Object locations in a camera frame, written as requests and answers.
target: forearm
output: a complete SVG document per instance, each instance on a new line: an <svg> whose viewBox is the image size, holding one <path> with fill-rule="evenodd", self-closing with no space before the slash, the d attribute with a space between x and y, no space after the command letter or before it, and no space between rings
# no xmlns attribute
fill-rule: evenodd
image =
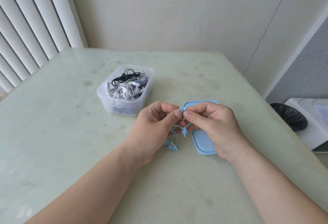
<svg viewBox="0 0 328 224"><path fill-rule="evenodd" d="M328 223L328 214L255 148L231 163L266 224Z"/></svg>
<svg viewBox="0 0 328 224"><path fill-rule="evenodd" d="M119 146L27 223L106 223L139 168Z"/></svg>

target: clear plastic container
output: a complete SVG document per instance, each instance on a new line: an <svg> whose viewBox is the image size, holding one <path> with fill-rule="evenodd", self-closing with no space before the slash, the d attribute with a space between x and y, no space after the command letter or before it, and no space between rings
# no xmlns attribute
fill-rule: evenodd
<svg viewBox="0 0 328 224"><path fill-rule="evenodd" d="M124 73L125 69L133 69L135 72L142 72L146 73L148 77L148 83L145 87L144 92L141 96L134 100L125 100L125 99L118 99L109 97L105 90L106 82L112 83L112 80L116 77L119 77ZM106 111L114 113L114 114L122 114L126 116L137 116L140 111L145 106L146 100L150 94L152 89L153 80L154 80L154 70L149 67L137 66L126 64L119 66L97 89L97 94L104 105Z"/></svg>

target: white appliance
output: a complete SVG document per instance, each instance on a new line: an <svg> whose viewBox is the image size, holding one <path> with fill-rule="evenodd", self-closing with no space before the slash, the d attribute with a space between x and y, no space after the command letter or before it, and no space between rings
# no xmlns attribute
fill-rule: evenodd
<svg viewBox="0 0 328 224"><path fill-rule="evenodd" d="M314 106L328 105L328 99L309 99L309 98L291 98L285 105L291 106L300 111L307 119L308 126L303 131L296 134L306 145L313 150L328 140L328 127L324 124Z"/></svg>

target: trash can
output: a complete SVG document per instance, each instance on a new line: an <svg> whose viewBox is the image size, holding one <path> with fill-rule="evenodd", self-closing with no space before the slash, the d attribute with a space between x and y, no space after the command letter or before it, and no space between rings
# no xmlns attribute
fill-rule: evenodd
<svg viewBox="0 0 328 224"><path fill-rule="evenodd" d="M307 127L307 119L295 108L282 103L271 103L270 106L293 131L302 131Z"/></svg>

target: left hand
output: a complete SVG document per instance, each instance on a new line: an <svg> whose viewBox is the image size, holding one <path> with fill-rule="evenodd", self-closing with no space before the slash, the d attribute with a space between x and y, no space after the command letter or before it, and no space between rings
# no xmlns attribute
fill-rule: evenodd
<svg viewBox="0 0 328 224"><path fill-rule="evenodd" d="M123 144L131 148L142 165L148 164L164 144L171 128L175 124L181 127L186 125L182 119L178 106L162 101L154 102L139 113Z"/></svg>

